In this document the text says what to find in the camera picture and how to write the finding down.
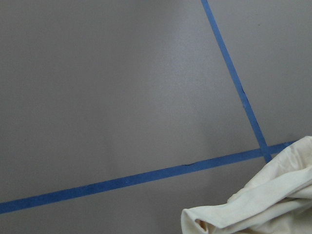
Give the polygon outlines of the brown table mat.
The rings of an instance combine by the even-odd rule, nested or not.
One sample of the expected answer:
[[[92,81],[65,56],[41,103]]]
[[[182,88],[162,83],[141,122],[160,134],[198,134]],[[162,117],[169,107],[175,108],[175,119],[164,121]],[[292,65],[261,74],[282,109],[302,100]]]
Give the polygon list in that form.
[[[311,133],[309,0],[0,3],[3,234],[179,234]]]

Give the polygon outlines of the beige long-sleeve graphic shirt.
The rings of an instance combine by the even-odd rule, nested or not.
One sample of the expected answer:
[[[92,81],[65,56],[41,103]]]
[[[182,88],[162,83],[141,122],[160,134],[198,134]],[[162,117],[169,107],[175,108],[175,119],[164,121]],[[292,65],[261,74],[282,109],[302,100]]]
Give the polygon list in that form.
[[[184,209],[184,234],[310,234],[312,138],[286,147],[227,203]]]

